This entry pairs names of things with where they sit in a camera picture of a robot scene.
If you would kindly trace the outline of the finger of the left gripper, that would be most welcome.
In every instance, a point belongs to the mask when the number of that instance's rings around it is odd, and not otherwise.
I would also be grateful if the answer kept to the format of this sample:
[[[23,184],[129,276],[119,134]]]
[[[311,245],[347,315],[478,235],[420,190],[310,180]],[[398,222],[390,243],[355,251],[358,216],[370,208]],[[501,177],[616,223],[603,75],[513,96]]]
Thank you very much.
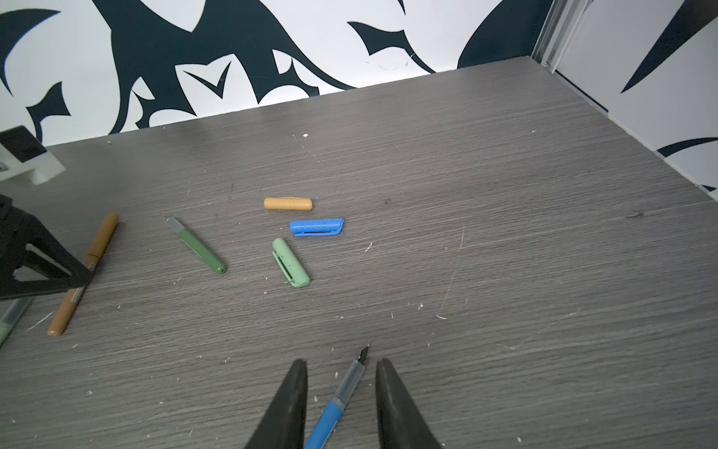
[[[1,297],[62,293],[93,280],[86,268],[35,217],[1,198]]]

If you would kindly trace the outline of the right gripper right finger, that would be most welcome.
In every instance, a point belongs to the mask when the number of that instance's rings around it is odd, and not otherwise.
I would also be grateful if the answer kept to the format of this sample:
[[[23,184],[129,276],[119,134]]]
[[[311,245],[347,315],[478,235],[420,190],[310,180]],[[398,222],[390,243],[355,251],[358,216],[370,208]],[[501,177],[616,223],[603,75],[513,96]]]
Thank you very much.
[[[424,421],[411,394],[388,358],[377,363],[375,384],[381,449],[441,449],[441,444]]]

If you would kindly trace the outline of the light green pen cap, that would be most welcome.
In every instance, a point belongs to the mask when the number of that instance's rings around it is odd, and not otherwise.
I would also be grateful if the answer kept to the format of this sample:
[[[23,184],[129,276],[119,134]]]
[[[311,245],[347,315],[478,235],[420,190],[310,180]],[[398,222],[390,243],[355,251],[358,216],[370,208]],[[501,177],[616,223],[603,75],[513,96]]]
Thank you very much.
[[[287,281],[294,288],[302,288],[310,284],[310,276],[283,238],[272,241],[272,255]]]

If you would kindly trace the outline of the light green pen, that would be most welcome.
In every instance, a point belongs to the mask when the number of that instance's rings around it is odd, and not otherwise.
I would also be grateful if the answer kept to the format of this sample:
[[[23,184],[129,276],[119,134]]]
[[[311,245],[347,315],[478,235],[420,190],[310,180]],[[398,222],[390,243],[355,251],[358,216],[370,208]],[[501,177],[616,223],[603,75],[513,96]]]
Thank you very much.
[[[4,344],[9,334],[15,329],[32,301],[32,297],[20,297],[11,301],[0,322],[0,346]]]

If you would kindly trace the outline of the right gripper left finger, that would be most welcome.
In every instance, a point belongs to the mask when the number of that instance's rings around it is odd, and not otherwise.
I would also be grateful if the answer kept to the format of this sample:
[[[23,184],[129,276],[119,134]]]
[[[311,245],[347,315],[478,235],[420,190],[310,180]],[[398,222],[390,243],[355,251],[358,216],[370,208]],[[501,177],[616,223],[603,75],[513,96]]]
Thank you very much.
[[[307,361],[293,362],[246,449],[302,449],[308,398]]]

